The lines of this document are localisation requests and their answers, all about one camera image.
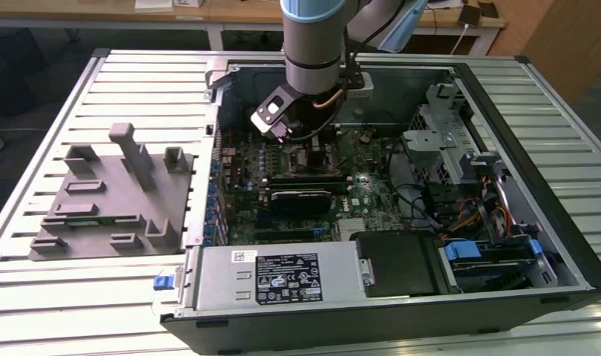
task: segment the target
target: metal bracket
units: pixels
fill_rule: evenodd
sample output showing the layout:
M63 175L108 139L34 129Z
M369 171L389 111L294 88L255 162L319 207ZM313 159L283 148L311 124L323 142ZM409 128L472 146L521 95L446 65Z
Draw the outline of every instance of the metal bracket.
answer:
M457 139L452 133L433 130L410 130L404 132L408 148L418 152L441 151L444 148L456 148Z
M205 83L209 89L203 93L205 99L217 102L217 92L219 88L231 84L231 73L238 72L239 67L229 67L229 61L213 59L205 72Z
M500 155L492 152L485 152L482 154L466 154L464 159L469 160L470 165L494 165L500 162Z

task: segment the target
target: white cable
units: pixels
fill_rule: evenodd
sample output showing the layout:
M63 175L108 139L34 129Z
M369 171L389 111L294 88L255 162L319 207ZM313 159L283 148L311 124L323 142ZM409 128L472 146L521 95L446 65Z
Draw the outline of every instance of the white cable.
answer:
M462 41L462 38L465 37L465 33L468 32L468 29L469 29L469 25L465 24L465 28L462 29L461 37L458 37L457 45L454 46L454 49L452 50L450 55L453 55L454 52L457 51L458 45L461 44L461 41Z
M166 271L166 267L162 268L162 271L159 271L158 276L161 276L165 271ZM153 315L155 315L155 316L159 315L158 313L155 313L155 305L157 304L162 305L162 302L159 301L159 303L158 303L158 291L154 291L153 303L151 303L151 312L153 312Z

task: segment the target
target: table leg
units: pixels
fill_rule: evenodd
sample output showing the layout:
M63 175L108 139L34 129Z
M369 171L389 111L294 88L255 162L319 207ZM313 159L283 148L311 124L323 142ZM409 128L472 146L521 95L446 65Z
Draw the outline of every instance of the table leg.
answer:
M223 50L223 24L206 24L205 28L209 32L210 49Z
M66 28L64 32L67 33L67 37L70 38L70 42L78 42L80 40L80 29L78 28Z
M481 33L478 34L477 41L474 42L474 46L472 47L472 50L469 52L470 56L486 56L489 53L489 49L492 48L496 37L498 36L500 29L498 28L489 28L482 29Z

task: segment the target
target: cable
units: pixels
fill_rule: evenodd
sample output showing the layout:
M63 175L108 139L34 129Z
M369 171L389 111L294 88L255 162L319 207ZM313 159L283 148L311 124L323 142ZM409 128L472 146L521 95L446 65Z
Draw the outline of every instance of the cable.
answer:
M401 136L398 136L398 137L396 138L396 140L394 140L393 148L390 149L389 160L386 161L385 170L386 170L388 173L389 173L389 177L390 177L390 163L393 162L393 155L394 155L394 153L396 153L396 146L397 146L397 143L400 143L400 139L401 139Z
M426 190L424 186L421 186L421 185L418 185L418 184L416 184L416 183L401 183L401 184L396 187L396 189L400 189L401 187L413 187L414 189L420 189L421 191L425 191L425 190Z
M504 219L505 219L505 229L509 232L509 236L512 235L512 215L506 208L498 204L496 204L496 210L502 212Z
M414 209L414 206L417 205L417 200L422 200L424 199L424 195L421 195L417 199L414 199L413 201L412 201L412 206L410 206L410 217L408 218L409 220L410 220L410 224L408 224L408 227L412 229L412 230L416 230L416 229L428 229L428 228L432 228L432 224L428 224L428 226L414 226L412 223L414 222L414 220L426 220L428 221L428 219L426 218L422 218L422 217L416 217L416 209Z
M166 271L166 267L162 268L162 270L159 271L159 273L157 274L158 276L161 276L163 274L163 272ZM158 291L155 290L153 292L153 303L151 303L151 312L153 315L159 316L162 313L155 313L155 304L158 302Z
M462 38L465 37L465 33L468 32L469 29L469 25L465 24L465 28L462 29L462 33L461 33L461 37L458 37L458 41L457 41L457 45L454 46L454 49L452 50L450 55L454 54L454 52L457 51L458 45L461 44Z
M337 99L344 95L346 99L346 94L349 92L349 78L350 78L350 49L349 49L350 37L349 37L349 27L344 28L344 71L345 71L345 82L342 88L333 94L331 98L322 103L314 102L313 107L318 110L329 108Z
M465 199L465 201L461 204L461 207L458 208L458 211L461 212L461 214L458 215L458 219L462 218L462 214L464 214L464 209L465 209L465 204L468 204L468 202L472 202L474 200L481 200L481 198L468 198Z
M344 47L345 47L345 53L349 53L349 29L344 28ZM313 139L318 134L322 132L322 130L335 121L335 118L338 117L339 111L342 110L344 102L346 100L346 93L349 92L349 69L350 69L350 57L349 54L346 54L345 58L345 81L342 88L335 92L333 97L325 102L325 103L313 103L314 108L323 110L329 106L331 106L333 102L338 102L338 106L335 107L335 110L331 114L331 117L329 117L327 121L323 122L322 126L318 127L317 130L314 130L310 134L302 136L302 137L291 137L287 141L299 143L305 142L310 139Z
M444 232L445 228L442 227L442 225L437 222L437 220L434 220L434 218L429 215L429 213L409 199L406 198L402 193L400 193L398 190L396 190L396 194L400 197L401 201L405 202L406 204L410 205L410 208L416 209L421 215L424 216L424 218L428 220L428 222L430 223L430 226L434 230Z
M349 157L345 158L339 163L335 165L335 168L339 168L341 165L344 165L346 162L349 162Z
M362 50L362 48L370 43L370 41L373 41L376 39L377 36L380 36L380 34L386 30L386 28L389 28L390 24L396 21L405 6L406 6L406 0L401 0L400 7L397 8L393 16L390 16L390 19L388 20L388 22L377 29L376 32L373 32L373 34L369 36L369 38L360 44L358 49L353 53L353 60L356 60L358 58L358 54L360 54L360 51Z
M322 103L314 102L314 103L313 103L313 107L314 107L315 109L318 109L318 110L323 110L323 109L329 108L329 107L333 105L333 103L335 102L335 100L338 100L339 97L341 97L345 93L346 93L346 92L345 92L344 88L339 89L339 90L335 92L335 94L333 94L331 98L329 98L329 100L327 100L326 102L322 102Z
M438 22L437 22L437 10L430 7L430 5L426 5L428 9L432 10L432 13L434 14L434 35L438 34Z
M338 106L335 107L335 111L333 112L331 117L327 119L327 121L323 122L322 126L319 126L317 130L314 130L309 135L305 135L302 137L291 137L290 139L287 139L287 142L298 143L313 139L322 132L322 130L334 122L335 117L338 117L339 111L342 110L344 101L345 101L344 99L338 101Z
M457 230L462 229L464 227L466 227L472 223L476 223L480 219L481 219L481 214L480 213L474 213L465 220L460 220L458 223L456 223L454 226L450 226L450 228L449 228L450 232L456 232ZM450 238L450 234L445 234L442 236L444 240L448 240L449 238Z

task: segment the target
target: floor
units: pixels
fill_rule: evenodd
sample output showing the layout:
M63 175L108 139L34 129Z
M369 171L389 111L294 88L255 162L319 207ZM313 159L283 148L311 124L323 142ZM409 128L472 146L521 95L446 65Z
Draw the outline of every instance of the floor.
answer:
M32 159L68 93L74 88L95 48L209 50L203 31L187 30L82 30L80 40L70 42L63 30L35 29L34 37L48 67L26 80L38 98L36 107L20 116L0 117L0 209ZM225 33L227 50L279 50L282 34ZM601 75L575 106L601 139Z

